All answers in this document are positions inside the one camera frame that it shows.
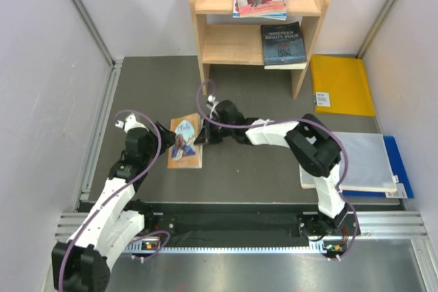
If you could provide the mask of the orange Othello picture book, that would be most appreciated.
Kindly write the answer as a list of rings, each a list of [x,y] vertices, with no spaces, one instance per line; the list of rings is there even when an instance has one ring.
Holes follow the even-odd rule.
[[[201,131],[198,113],[174,118],[170,130],[175,132],[175,143],[168,151],[168,169],[200,169],[203,164],[203,147],[194,144]]]

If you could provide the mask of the dark Nineteen Eighty-Four book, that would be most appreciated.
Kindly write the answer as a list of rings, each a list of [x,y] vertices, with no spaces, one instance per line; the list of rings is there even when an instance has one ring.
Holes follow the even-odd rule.
[[[307,65],[299,22],[262,25],[263,64],[266,70],[301,70]]]

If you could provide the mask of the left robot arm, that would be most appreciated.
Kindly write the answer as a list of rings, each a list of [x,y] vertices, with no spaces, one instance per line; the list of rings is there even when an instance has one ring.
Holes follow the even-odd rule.
[[[56,291],[105,291],[114,263],[131,240],[155,227],[151,210],[133,197],[146,169],[174,145],[176,135],[159,122],[149,129],[133,114],[116,125],[126,134],[125,147],[101,195],[79,228],[52,249]]]

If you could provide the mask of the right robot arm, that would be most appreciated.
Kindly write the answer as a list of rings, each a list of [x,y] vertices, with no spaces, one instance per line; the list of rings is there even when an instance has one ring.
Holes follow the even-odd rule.
[[[218,102],[214,96],[208,97],[207,106],[210,113],[202,120],[196,145],[219,144],[232,137],[239,144],[289,148],[300,168],[310,175],[318,195],[318,214],[301,222],[301,233],[320,240],[344,227],[347,208],[337,188],[341,148],[315,116],[274,123],[246,118],[231,101]]]

